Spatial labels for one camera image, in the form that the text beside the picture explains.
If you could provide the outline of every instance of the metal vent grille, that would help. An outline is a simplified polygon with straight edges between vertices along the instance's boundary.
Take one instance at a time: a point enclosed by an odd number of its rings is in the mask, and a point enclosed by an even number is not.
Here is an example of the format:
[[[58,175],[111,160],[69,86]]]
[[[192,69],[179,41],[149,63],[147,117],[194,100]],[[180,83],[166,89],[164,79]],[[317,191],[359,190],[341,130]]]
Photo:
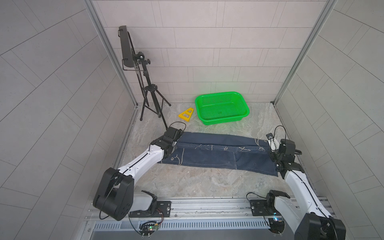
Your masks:
[[[109,221],[108,223],[102,222],[102,223],[96,223],[94,229],[120,229],[120,222],[112,222]]]
[[[264,219],[165,220],[159,230],[269,228]]]

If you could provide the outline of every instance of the marble floor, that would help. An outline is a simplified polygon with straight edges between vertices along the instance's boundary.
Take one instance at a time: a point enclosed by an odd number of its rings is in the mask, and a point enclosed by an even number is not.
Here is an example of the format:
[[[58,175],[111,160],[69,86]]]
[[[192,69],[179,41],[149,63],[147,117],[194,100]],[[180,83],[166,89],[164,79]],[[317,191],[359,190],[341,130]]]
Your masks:
[[[196,111],[191,120],[185,122],[178,115],[192,107],[195,103],[173,103],[165,105],[163,112],[167,124],[183,121],[186,131],[217,134],[232,134],[251,138],[266,139],[266,134],[281,125],[280,119],[271,103],[248,103],[250,114],[241,121],[215,125],[204,125]],[[144,111],[143,121],[140,113],[129,137],[121,165],[125,165],[142,153],[149,143],[163,135],[165,127],[161,118],[149,110]],[[184,127],[181,123],[172,126]],[[278,128],[277,139],[284,137],[284,130]],[[155,164],[136,183],[135,190],[146,190],[158,197],[228,197],[245,196],[247,192],[255,192],[265,196],[269,190],[280,190],[293,195],[289,186],[280,177],[264,175],[245,170],[186,167],[170,164]]]

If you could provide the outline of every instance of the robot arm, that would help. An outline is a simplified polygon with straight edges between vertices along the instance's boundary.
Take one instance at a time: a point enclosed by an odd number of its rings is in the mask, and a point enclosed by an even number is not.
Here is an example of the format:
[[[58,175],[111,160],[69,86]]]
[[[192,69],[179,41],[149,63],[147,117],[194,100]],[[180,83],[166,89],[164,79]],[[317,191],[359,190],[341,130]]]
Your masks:
[[[274,138],[268,141],[271,146],[268,152],[270,158],[291,188],[300,209],[294,206],[286,193],[273,190],[267,194],[267,207],[283,216],[294,232],[295,239],[344,240],[344,224],[341,220],[334,219],[325,209],[313,191],[302,166],[294,162],[295,154],[301,154],[301,151],[295,149],[295,143],[287,139],[278,143]]]

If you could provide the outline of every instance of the mounting plate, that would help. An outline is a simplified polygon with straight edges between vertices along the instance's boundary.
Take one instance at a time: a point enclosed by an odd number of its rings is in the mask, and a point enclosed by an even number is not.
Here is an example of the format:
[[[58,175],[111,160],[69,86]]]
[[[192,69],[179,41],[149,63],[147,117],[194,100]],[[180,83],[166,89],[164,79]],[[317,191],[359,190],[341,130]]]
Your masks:
[[[163,212],[164,217],[170,216],[171,203],[171,201],[157,201],[157,208],[159,208]],[[161,217],[161,215],[158,211],[156,211],[153,216],[148,217],[141,215],[140,211],[134,211],[129,213],[129,217],[159,218]]]

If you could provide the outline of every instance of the tripod leg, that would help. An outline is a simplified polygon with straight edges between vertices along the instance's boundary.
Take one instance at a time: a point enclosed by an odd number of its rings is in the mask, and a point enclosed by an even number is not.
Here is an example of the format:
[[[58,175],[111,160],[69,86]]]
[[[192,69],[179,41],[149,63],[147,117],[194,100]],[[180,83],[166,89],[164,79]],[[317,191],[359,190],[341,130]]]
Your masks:
[[[160,95],[160,97],[166,102],[166,103],[168,103],[168,105],[170,106],[170,103],[166,100],[166,98],[163,96],[163,95],[161,95],[161,93],[156,89],[156,92]]]
[[[140,121],[143,121],[143,114],[144,114],[145,103],[146,103],[146,101],[148,102],[148,100],[147,100],[147,94],[148,94],[148,91],[146,90],[146,91],[145,91],[144,102],[143,102],[143,109],[141,109]]]
[[[160,105],[159,105],[159,102],[157,100],[155,92],[151,92],[151,95],[153,98],[153,103],[155,104],[156,112],[159,113],[159,117],[161,116],[163,118],[163,122],[164,122],[164,125],[166,127],[166,130],[168,130],[167,123],[166,123],[166,120],[165,120],[164,115],[163,115],[163,111],[161,111],[161,108],[160,108]]]

